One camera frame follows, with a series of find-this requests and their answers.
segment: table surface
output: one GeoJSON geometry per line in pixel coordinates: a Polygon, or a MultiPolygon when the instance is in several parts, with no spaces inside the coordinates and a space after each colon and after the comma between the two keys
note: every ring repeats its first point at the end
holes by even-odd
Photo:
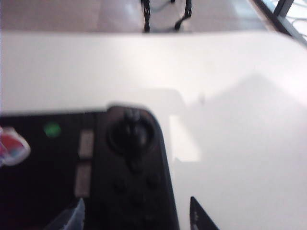
{"type": "Polygon", "coordinates": [[[307,51],[277,33],[1,32],[1,113],[144,106],[162,128],[181,229],[307,226],[307,51]]]}

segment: chair leg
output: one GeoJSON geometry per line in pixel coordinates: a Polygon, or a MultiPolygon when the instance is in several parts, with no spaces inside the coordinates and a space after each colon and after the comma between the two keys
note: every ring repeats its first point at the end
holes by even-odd
{"type": "Polygon", "coordinates": [[[185,11],[184,11],[184,16],[179,19],[176,24],[175,24],[175,30],[179,30],[180,27],[181,27],[181,23],[190,18],[192,15],[192,0],[187,0],[186,1],[186,8],[185,8],[185,11]]]}
{"type": "Polygon", "coordinates": [[[144,17],[145,17],[144,31],[149,32],[150,31],[150,26],[149,26],[149,19],[150,19],[149,0],[143,0],[143,3],[144,3],[144,17]]]}

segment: green led indicator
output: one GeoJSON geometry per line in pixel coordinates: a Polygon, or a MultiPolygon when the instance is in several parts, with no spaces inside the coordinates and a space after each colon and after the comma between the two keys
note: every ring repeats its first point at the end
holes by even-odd
{"type": "Polygon", "coordinates": [[[49,122],[44,125],[44,132],[49,138],[57,138],[61,134],[61,127],[56,122],[49,122]]]}

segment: game controller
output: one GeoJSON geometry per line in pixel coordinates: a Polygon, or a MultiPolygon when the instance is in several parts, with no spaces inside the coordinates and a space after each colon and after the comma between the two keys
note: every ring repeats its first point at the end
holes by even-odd
{"type": "Polygon", "coordinates": [[[162,131],[148,111],[5,116],[0,126],[31,148],[0,168],[5,229],[44,228],[77,198],[85,230],[179,229],[162,131]]]}
{"type": "Polygon", "coordinates": [[[125,107],[111,107],[97,122],[91,186],[95,223],[106,229],[177,230],[158,122],[145,110],[125,107]]]}

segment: tiled floor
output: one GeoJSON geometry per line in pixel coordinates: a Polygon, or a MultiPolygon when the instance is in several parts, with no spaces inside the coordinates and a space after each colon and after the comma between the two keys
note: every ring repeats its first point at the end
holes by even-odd
{"type": "MultiPolygon", "coordinates": [[[[182,32],[265,30],[250,0],[193,0],[192,18],[182,32]]],[[[185,0],[151,0],[151,31],[173,32],[185,0]]],[[[140,0],[2,0],[4,30],[140,33],[140,0]]]]}

